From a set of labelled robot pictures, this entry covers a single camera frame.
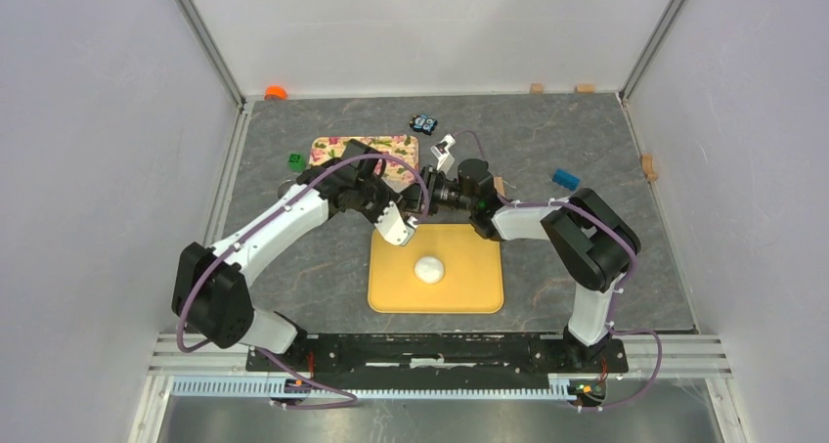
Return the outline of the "white dough ball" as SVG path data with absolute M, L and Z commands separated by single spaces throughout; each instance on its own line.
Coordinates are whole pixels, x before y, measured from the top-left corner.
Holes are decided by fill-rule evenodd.
M 419 258 L 414 264 L 414 274 L 421 282 L 435 285 L 445 277 L 446 268 L 438 257 L 428 255 Z

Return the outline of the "yellow cutting mat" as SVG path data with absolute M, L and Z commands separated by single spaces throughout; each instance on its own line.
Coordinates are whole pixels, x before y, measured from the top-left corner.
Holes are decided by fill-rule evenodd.
M 415 264 L 434 257 L 444 268 L 433 284 Z M 371 237 L 368 303 L 384 314 L 493 314 L 504 302 L 501 246 L 469 225 L 426 224 L 404 246 Z

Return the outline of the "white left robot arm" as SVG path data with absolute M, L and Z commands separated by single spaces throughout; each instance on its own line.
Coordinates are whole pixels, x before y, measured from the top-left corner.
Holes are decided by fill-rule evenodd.
M 406 196 L 375 174 L 379 161 L 393 158 L 351 140 L 343 156 L 303 171 L 281 199 L 241 230 L 210 246 L 188 245 L 172 301 L 179 349 L 243 344 L 269 350 L 284 372 L 299 370 L 307 359 L 299 326 L 254 306 L 249 289 L 292 244 L 342 211 L 362 213 L 388 243 L 406 244 L 417 228 L 415 214 L 428 212 L 430 193 L 421 176 L 415 178 L 420 194 Z

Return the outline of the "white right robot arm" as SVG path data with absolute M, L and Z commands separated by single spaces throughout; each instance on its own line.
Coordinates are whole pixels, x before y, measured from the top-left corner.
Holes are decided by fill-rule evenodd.
M 588 373 L 604 358 L 610 340 L 610 313 L 620 281 L 634 267 L 641 243 L 633 229 L 594 190 L 581 188 L 566 199 L 521 202 L 497 190 L 487 161 L 469 158 L 457 165 L 444 137 L 430 151 L 436 158 L 420 175 L 430 193 L 430 213 L 441 208 L 465 211 L 475 233 L 488 241 L 551 242 L 576 282 L 571 317 L 563 332 L 564 357 L 578 373 Z

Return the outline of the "floral pattern tray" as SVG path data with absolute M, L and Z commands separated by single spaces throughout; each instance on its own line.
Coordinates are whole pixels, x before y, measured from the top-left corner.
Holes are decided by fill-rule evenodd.
M 419 141 L 412 135 L 319 137 L 312 143 L 308 165 L 319 165 L 333 157 L 340 157 L 349 140 L 366 144 L 381 153 L 389 154 L 419 169 Z M 382 179 L 395 192 L 401 192 L 415 182 L 415 177 L 398 162 L 385 161 Z

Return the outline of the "small wooden block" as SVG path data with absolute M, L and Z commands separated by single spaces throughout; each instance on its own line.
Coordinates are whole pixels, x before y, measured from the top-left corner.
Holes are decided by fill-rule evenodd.
M 503 179 L 502 179 L 502 177 L 500 177 L 500 176 L 495 176 L 495 177 L 493 178 L 493 181 L 494 181 L 494 187 L 495 187 L 495 189 L 496 189 L 497 193 L 499 194 L 499 196 L 500 196 L 501 198 L 504 198 L 504 197 L 505 197 L 505 193 L 504 193 L 504 183 L 503 183 Z

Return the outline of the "black patterned small box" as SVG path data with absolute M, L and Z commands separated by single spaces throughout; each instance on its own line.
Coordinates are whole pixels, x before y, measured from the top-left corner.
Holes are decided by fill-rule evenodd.
M 438 120 L 426 114 L 416 114 L 410 121 L 409 126 L 415 133 L 431 135 L 438 125 Z

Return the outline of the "green plastic block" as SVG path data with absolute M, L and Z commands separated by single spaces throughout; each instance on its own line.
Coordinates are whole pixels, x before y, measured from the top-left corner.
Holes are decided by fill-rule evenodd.
M 293 172 L 302 172 L 307 167 L 306 157 L 302 154 L 292 153 L 287 160 L 288 167 Z

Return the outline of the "blue plastic block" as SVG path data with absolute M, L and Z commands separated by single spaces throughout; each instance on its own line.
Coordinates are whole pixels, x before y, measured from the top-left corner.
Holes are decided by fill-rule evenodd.
M 551 176 L 551 181 L 568 191 L 576 191 L 581 184 L 579 177 L 564 169 L 556 169 Z

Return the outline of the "orange plastic cap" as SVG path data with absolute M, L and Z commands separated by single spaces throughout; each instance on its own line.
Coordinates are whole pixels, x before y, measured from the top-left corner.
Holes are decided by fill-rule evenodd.
M 283 87 L 271 85 L 265 89 L 263 98 L 266 101 L 283 101 L 288 98 L 288 94 Z

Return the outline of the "wooden piece right edge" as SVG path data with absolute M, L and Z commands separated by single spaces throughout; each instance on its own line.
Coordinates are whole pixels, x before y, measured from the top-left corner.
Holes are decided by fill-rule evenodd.
M 651 154 L 645 154 L 640 157 L 640 166 L 645 180 L 648 183 L 653 183 L 658 180 L 658 173 L 654 164 L 654 157 Z

